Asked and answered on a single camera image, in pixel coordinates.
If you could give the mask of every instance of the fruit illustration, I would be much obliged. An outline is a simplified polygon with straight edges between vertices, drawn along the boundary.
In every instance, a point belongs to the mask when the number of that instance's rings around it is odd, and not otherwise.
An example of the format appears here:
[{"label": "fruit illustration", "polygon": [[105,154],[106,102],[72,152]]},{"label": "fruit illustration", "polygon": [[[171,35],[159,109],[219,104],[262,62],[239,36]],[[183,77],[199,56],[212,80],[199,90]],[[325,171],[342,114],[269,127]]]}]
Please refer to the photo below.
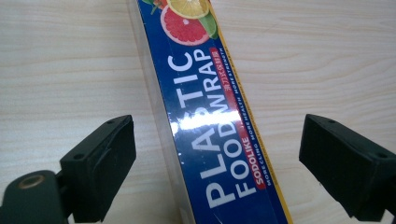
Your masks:
[{"label": "fruit illustration", "polygon": [[200,19],[209,12],[207,0],[167,0],[168,5],[179,16],[186,19]]},{"label": "fruit illustration", "polygon": [[219,37],[208,0],[142,0],[152,6],[151,15],[161,9],[161,26],[180,45],[195,46]]},{"label": "fruit illustration", "polygon": [[169,5],[161,13],[161,25],[166,35],[181,45],[200,45],[209,39],[209,34],[199,20],[180,17]]},{"label": "fruit illustration", "polygon": [[168,2],[166,0],[154,0],[153,4],[159,9],[164,9],[168,5]]}]

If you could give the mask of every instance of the wood grain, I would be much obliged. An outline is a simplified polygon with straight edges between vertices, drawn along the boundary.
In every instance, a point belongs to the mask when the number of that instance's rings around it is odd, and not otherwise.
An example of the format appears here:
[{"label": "wood grain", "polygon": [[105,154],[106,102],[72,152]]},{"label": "wood grain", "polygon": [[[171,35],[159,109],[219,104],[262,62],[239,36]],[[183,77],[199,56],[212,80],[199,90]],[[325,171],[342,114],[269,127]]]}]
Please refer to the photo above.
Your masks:
[{"label": "wood grain", "polygon": [[[396,2],[212,4],[294,222],[357,223],[298,162],[304,115],[396,152]],[[124,114],[137,160],[105,223],[180,223],[125,0],[0,1],[1,195]]]}]

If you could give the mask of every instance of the table surface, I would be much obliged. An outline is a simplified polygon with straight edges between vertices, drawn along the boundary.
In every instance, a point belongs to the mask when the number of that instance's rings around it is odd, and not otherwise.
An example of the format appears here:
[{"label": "table surface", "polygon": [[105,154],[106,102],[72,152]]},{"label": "table surface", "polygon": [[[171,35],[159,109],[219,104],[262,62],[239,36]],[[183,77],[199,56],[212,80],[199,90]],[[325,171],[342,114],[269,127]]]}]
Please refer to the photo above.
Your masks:
[{"label": "table surface", "polygon": [[[358,222],[298,161],[304,116],[396,152],[396,2],[212,5],[294,222]],[[125,114],[138,157],[105,223],[180,223],[125,0],[0,1],[1,195]]]}]

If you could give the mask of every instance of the screw hole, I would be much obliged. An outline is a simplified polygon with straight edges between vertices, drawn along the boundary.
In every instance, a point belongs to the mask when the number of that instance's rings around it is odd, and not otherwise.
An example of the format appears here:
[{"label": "screw hole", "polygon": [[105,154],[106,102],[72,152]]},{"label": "screw hole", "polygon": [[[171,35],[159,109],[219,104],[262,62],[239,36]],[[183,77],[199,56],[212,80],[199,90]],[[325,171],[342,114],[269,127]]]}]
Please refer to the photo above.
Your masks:
[{"label": "screw hole", "polygon": [[75,160],[80,160],[84,157],[84,154],[77,154],[76,156],[73,157]]},{"label": "screw hole", "polygon": [[387,155],[385,155],[384,153],[381,153],[381,152],[376,153],[376,155],[377,155],[379,158],[387,158],[387,157],[388,157]]},{"label": "screw hole", "polygon": [[43,182],[45,177],[43,175],[31,175],[26,178],[24,178],[20,184],[18,185],[18,188],[20,189],[30,189],[33,188],[41,182]]}]

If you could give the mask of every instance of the plastic food wrap box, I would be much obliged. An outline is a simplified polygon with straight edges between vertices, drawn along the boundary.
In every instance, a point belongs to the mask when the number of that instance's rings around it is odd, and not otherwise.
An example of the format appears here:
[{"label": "plastic food wrap box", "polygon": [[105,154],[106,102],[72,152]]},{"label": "plastic food wrap box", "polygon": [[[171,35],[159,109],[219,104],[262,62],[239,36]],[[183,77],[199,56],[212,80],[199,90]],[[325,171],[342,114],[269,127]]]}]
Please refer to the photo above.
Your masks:
[{"label": "plastic food wrap box", "polygon": [[167,1],[129,10],[182,221],[291,223],[211,4]]}]

